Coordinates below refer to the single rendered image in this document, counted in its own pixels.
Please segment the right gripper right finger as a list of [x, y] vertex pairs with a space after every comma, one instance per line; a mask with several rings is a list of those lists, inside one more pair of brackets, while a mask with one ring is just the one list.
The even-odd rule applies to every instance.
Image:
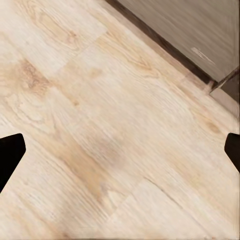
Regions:
[[240, 134], [227, 135], [224, 151], [240, 173]]

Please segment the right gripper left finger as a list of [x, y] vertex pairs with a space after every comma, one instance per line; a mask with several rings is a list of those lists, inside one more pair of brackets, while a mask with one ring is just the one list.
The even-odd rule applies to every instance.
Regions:
[[26, 153], [22, 133], [0, 138], [0, 193]]

